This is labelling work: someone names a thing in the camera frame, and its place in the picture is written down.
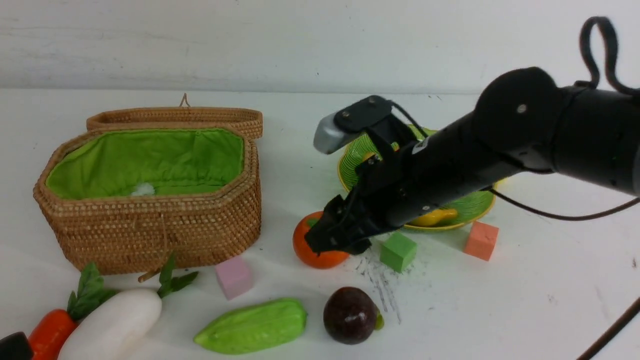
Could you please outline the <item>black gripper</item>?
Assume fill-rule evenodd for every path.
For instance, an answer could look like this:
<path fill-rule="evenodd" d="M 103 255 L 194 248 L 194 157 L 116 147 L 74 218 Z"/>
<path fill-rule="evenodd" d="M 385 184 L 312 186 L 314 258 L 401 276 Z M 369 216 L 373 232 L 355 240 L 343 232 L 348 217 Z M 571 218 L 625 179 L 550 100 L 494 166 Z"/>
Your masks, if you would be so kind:
<path fill-rule="evenodd" d="M 346 197 L 325 205 L 304 236 L 313 253 L 363 253 L 370 238 L 398 230 L 451 200 L 451 150 L 416 145 L 380 146 L 354 169 Z"/>

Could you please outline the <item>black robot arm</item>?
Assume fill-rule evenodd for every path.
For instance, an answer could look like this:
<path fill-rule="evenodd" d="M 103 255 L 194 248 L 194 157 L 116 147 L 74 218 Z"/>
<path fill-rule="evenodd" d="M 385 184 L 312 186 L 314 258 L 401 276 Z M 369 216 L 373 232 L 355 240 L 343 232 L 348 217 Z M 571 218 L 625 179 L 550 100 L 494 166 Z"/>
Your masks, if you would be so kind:
<path fill-rule="evenodd" d="M 305 235 L 314 253 L 359 255 L 370 237 L 519 173 L 562 174 L 639 196 L 639 96 L 558 87 L 537 67 L 508 71 L 474 110 L 418 139 L 371 95 L 324 117 L 313 145 L 332 154 L 366 133 L 380 158 L 359 164 L 348 196 L 336 196 Z"/>

